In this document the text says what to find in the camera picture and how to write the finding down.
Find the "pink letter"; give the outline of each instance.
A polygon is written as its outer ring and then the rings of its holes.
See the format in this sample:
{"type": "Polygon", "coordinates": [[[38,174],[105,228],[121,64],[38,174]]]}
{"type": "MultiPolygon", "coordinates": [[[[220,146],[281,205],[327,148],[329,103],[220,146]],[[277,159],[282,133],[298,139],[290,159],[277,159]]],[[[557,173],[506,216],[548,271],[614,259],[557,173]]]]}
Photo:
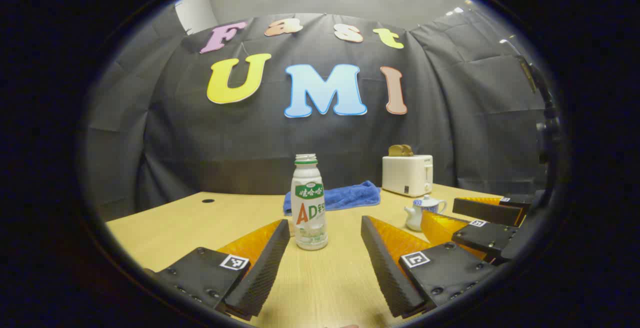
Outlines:
{"type": "Polygon", "coordinates": [[[238,31],[238,29],[244,29],[245,27],[247,27],[247,23],[242,22],[213,29],[211,38],[206,43],[206,47],[202,48],[200,53],[205,54],[208,52],[213,52],[214,50],[221,49],[222,47],[224,47],[224,44],[222,43],[223,38],[225,41],[230,41],[234,36],[236,36],[236,32],[238,31]]]}
{"type": "Polygon", "coordinates": [[[402,99],[402,86],[400,78],[402,73],[388,66],[381,66],[380,72],[386,77],[386,88],[388,89],[389,102],[386,104],[386,111],[391,114],[403,115],[407,113],[407,106],[402,99]]]}

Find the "wooden table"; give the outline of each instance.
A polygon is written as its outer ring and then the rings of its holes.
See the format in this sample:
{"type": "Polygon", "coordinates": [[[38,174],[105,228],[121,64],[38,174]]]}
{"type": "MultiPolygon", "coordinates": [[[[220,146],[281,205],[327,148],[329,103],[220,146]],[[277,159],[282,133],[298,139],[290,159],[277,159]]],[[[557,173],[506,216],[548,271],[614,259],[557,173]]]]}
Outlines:
{"type": "MultiPolygon", "coordinates": [[[[447,201],[444,214],[468,220],[473,218],[451,212],[454,198],[500,197],[438,184],[433,185],[430,196],[447,201]]],[[[136,262],[160,271],[197,246],[216,250],[277,219],[290,219],[283,215],[283,200],[283,195],[203,192],[109,221],[107,226],[136,262]],[[215,202],[203,203],[204,199],[215,202]]],[[[327,211],[329,244],[306,251],[290,239],[269,297],[250,323],[265,328],[349,324],[368,328],[406,320],[391,316],[362,242],[360,222],[363,215],[370,215],[425,239],[404,225],[407,213],[403,207],[410,207],[413,200],[383,190],[378,205],[327,211]]]]}

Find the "light blue letter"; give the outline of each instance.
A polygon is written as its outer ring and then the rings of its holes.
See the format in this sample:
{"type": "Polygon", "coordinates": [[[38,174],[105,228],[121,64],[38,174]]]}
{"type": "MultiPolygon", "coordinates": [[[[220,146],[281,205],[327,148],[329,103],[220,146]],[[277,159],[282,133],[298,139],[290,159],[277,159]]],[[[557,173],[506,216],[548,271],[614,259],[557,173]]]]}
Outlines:
{"type": "Polygon", "coordinates": [[[298,64],[286,68],[285,72],[291,75],[291,104],[284,110],[285,116],[304,118],[311,115],[306,94],[320,114],[326,114],[336,93],[338,103],[333,107],[334,113],[364,115],[367,107],[362,104],[358,90],[359,71],[355,65],[338,64],[325,82],[311,65],[298,64]]]}

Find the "teapot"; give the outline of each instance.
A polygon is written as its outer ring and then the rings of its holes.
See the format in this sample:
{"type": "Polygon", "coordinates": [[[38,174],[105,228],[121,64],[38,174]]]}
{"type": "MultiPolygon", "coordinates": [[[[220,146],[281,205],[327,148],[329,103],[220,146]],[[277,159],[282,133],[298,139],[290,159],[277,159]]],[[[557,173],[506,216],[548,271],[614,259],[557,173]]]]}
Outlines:
{"type": "Polygon", "coordinates": [[[423,220],[423,209],[426,211],[434,212],[436,214],[442,214],[442,212],[444,212],[446,208],[446,200],[430,198],[429,195],[425,195],[422,199],[414,200],[413,207],[404,207],[404,211],[409,214],[409,216],[406,218],[407,228],[415,230],[416,232],[421,231],[420,223],[423,220]],[[440,203],[444,203],[444,206],[438,212],[438,205],[440,203]]]}

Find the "toaster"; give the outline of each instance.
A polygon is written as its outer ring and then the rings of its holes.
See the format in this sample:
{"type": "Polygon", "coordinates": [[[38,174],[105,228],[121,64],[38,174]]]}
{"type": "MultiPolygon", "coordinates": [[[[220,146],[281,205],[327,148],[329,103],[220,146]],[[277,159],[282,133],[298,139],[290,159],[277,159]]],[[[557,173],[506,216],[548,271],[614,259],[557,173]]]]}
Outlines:
{"type": "Polygon", "coordinates": [[[421,196],[432,191],[434,157],[382,157],[382,189],[406,196],[421,196]]]}

